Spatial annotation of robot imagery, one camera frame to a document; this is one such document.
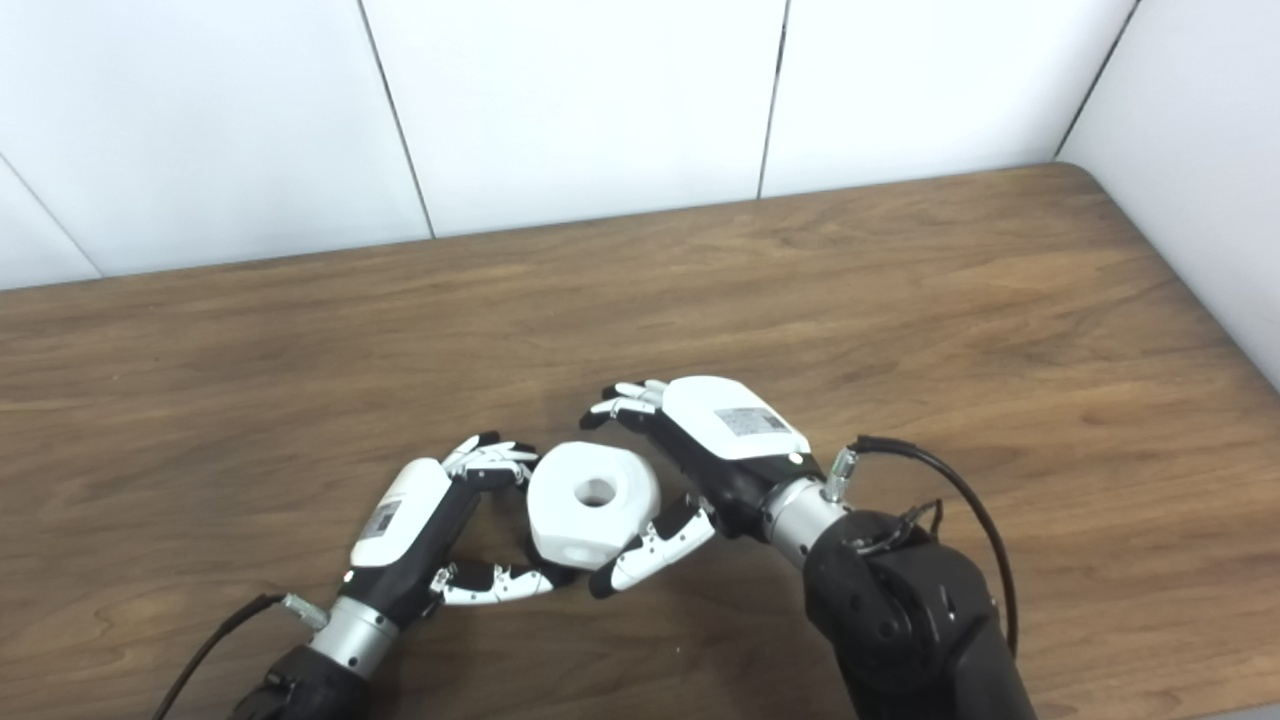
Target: silver metal joint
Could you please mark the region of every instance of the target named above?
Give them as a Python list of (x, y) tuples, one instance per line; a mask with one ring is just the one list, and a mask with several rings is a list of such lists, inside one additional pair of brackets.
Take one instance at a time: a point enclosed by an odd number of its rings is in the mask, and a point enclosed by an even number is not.
[(765, 503), (765, 536), (792, 565), (804, 568), (818, 537), (845, 516), (845, 505), (828, 502), (817, 478), (782, 488)]
[(858, 468), (858, 454), (847, 447), (841, 447), (836, 454), (836, 461), (831, 464), (831, 473), (827, 475), (827, 484), (822, 488), (822, 497), (827, 502), (844, 502), (845, 491)]
[(311, 638), (311, 650), (365, 678), (387, 656), (399, 628), (372, 607), (349, 597), (339, 597), (329, 611), (329, 624)]
[(323, 630), (329, 624), (329, 614), (319, 605), (302, 596), (289, 593), (280, 601), (280, 607), (288, 610), (294, 618), (312, 630)]
[(457, 566), (452, 562), (440, 568), (435, 571), (435, 577), (431, 578), (431, 592), (443, 594), (445, 585), (453, 579), (453, 575), (458, 571)]

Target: label sticker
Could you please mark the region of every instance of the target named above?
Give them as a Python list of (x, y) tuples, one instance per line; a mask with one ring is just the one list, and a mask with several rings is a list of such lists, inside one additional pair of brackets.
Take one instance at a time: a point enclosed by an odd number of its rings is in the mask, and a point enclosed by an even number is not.
[(365, 523), (365, 529), (360, 532), (360, 539), (380, 538), (387, 534), (387, 528), (392, 527), (392, 518), (399, 510), (399, 501), (384, 502), (379, 505), (374, 514)]
[(782, 418), (769, 413), (765, 407), (733, 407), (717, 410), (716, 414), (737, 437), (791, 432)]

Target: wooden table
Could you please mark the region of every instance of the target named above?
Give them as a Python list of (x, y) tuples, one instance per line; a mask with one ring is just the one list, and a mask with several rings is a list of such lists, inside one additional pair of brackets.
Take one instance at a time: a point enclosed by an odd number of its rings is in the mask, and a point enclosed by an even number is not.
[[(3, 717), (147, 716), (248, 597), (328, 602), (408, 460), (490, 427), (653, 456), (575, 423), (612, 380), (695, 373), (824, 460), (876, 432), (965, 471), (1042, 719), (1280, 700), (1280, 401), (1068, 165), (5, 292), (0, 348)], [(938, 493), (886, 461), (852, 501)], [(521, 512), (483, 505), (460, 555), (518, 560)], [(960, 503), (943, 537), (991, 568)], [(849, 716), (800, 601), (773, 551), (717, 541), (605, 602), (447, 609), (378, 716)], [(305, 637), (255, 619), (172, 717), (223, 717)]]

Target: white wall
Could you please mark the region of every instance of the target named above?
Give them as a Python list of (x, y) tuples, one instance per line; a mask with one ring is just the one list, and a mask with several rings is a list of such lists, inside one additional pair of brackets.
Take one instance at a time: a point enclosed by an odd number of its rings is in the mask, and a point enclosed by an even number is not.
[(366, 0), (436, 234), (755, 197), (785, 0)]
[(1052, 159), (1134, 0), (792, 0), (764, 195)]
[(1147, 0), (1061, 159), (1280, 387), (1280, 3)]
[(428, 236), (355, 1), (0, 3), (0, 99), (106, 274)]
[(97, 277), (88, 259), (0, 156), (0, 288)]
[(1132, 3), (3, 0), (0, 287), (1048, 160)]

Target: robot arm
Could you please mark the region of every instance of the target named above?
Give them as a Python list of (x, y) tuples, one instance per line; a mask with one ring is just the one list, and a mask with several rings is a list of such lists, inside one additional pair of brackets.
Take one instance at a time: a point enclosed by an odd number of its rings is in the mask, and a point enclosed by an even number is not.
[(532, 447), (483, 433), (444, 461), (404, 466), (365, 523), (333, 607), (284, 598), (317, 632), (278, 660), (232, 717), (358, 720), (367, 714), (374, 671), (408, 625), (445, 602), (500, 602), (558, 584), (538, 570), (448, 561), (480, 496), (524, 487), (536, 461)]
[[(800, 569), (806, 615), (832, 643), (860, 717), (1034, 720), (977, 565), (916, 525), (923, 509), (895, 516), (844, 503), (859, 450), (914, 446), (864, 438), (828, 475), (776, 410), (713, 377), (618, 383), (580, 427), (609, 419), (648, 436), (692, 480), (722, 534), (769, 543)], [(612, 577), (645, 548), (657, 556), (649, 542), (632, 543)], [(609, 594), (600, 585), (593, 577), (593, 592)]]

